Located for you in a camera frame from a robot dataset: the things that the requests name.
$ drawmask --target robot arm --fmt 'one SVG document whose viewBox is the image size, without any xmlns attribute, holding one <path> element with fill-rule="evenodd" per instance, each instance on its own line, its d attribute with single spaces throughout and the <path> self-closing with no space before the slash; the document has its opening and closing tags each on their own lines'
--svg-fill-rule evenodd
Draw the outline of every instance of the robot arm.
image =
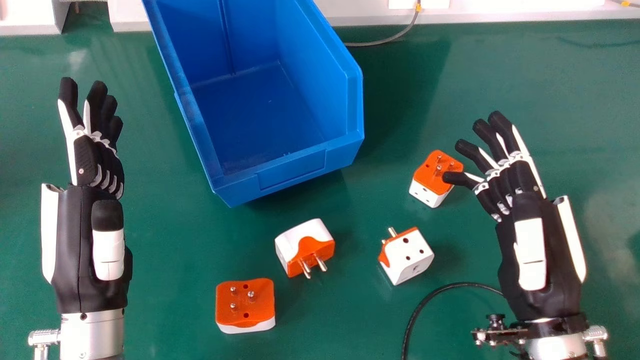
<svg viewBox="0 0 640 360">
<path fill-rule="evenodd" d="M 105 84 L 96 81 L 82 120 L 75 81 L 60 82 L 58 110 L 71 184 L 66 190 L 42 185 L 41 226 L 42 273 L 55 290 L 61 327 L 57 333 L 29 335 L 39 358 L 45 358 L 43 348 L 52 343 L 60 344 L 61 360 L 112 358 L 123 352 L 132 255 L 118 201 L 124 172 L 116 150 L 122 130 L 116 107 Z"/>
<path fill-rule="evenodd" d="M 586 263 L 569 199 L 547 199 L 518 129 L 500 112 L 493 112 L 488 123 L 476 121 L 473 130 L 493 157 L 462 139 L 456 150 L 485 177 L 446 172 L 443 179 L 471 189 L 496 221 L 502 253 L 498 279 L 517 320 L 507 328 L 503 316 L 493 316 L 474 339 L 478 345 L 512 343 L 535 360 L 585 358 L 588 323 L 580 291 Z"/>
</svg>

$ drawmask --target green tabletop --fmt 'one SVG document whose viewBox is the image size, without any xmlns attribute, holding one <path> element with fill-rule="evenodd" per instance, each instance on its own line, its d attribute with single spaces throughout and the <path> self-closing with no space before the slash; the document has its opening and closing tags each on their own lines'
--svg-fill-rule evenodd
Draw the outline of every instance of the green tabletop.
<svg viewBox="0 0 640 360">
<path fill-rule="evenodd" d="M 398 359 L 426 293 L 454 281 L 497 285 L 493 220 L 472 194 L 456 188 L 438 209 L 408 195 L 432 150 L 475 141 L 473 121 L 495 109 L 519 126 L 548 194 L 572 199 L 589 319 L 609 329 L 612 358 L 640 357 L 640 22 L 418 26 L 394 44 L 355 49 L 366 137 L 354 164 L 229 209 L 207 184 L 152 35 L 114 34 L 104 12 L 84 7 L 62 36 L 0 38 L 0 359 L 29 358 L 28 332 L 60 325 L 41 273 L 39 218 L 40 183 L 68 182 L 55 102 L 62 76 L 81 94 L 105 81 L 125 122 L 129 359 Z M 368 40 L 396 29 L 339 33 Z M 315 217 L 336 241 L 329 270 L 288 279 L 273 240 Z M 387 226 L 418 226 L 436 254 L 397 287 L 376 260 Z M 276 327 L 221 333 L 215 286 L 256 277 L 275 282 Z M 491 312 L 509 314 L 491 293 L 434 300 L 410 359 L 510 359 L 471 341 Z"/>
</svg>

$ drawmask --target bin bottom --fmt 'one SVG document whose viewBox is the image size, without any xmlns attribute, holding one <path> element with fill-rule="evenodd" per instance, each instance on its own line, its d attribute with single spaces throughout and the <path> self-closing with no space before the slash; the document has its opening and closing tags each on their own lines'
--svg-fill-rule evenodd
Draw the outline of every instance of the bin bottom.
<svg viewBox="0 0 640 360">
<path fill-rule="evenodd" d="M 225 175 L 326 140 L 280 63 L 195 85 L 193 95 Z"/>
</svg>

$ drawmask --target electrical plug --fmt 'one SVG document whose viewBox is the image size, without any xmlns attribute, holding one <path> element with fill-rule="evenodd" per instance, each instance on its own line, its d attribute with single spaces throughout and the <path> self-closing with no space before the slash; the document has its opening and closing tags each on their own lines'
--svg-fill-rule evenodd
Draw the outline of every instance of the electrical plug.
<svg viewBox="0 0 640 360">
<path fill-rule="evenodd" d="M 276 240 L 276 254 L 287 276 L 304 273 L 311 279 L 311 268 L 327 270 L 324 263 L 333 256 L 335 241 L 322 220 L 316 218 L 304 222 L 280 234 Z"/>
<path fill-rule="evenodd" d="M 435 255 L 417 227 L 401 234 L 393 227 L 388 230 L 391 238 L 382 240 L 378 261 L 391 283 L 398 285 L 427 270 Z"/>
<path fill-rule="evenodd" d="M 464 166 L 440 150 L 432 152 L 415 171 L 409 193 L 431 208 L 437 208 L 447 197 L 453 185 L 442 181 L 447 171 L 461 172 Z"/>
<path fill-rule="evenodd" d="M 226 334 L 265 331 L 276 325 L 273 281 L 225 281 L 216 287 L 216 324 Z"/>
</svg>

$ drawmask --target blue plastic bin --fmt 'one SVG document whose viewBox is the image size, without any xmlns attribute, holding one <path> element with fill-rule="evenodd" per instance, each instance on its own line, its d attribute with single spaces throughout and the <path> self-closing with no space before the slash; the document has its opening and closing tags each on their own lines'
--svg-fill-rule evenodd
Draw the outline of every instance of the blue plastic bin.
<svg viewBox="0 0 640 360">
<path fill-rule="evenodd" d="M 229 206 L 350 165 L 362 71 L 312 0 L 143 0 L 214 193 Z"/>
</svg>

